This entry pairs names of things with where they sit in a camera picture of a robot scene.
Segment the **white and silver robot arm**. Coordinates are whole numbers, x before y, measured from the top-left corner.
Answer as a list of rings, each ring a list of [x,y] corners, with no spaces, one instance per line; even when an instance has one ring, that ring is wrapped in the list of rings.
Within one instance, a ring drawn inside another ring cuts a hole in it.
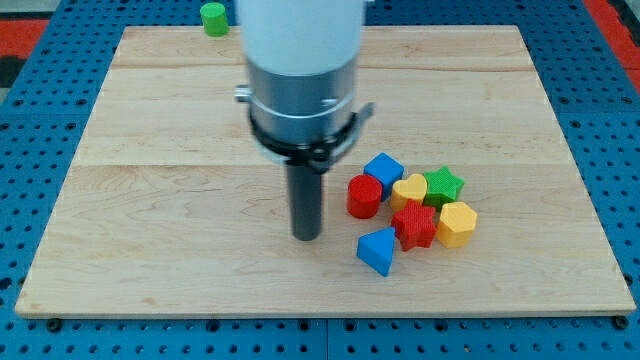
[[[365,0],[237,0],[257,141],[289,166],[323,174],[357,142],[374,105],[354,109]]]

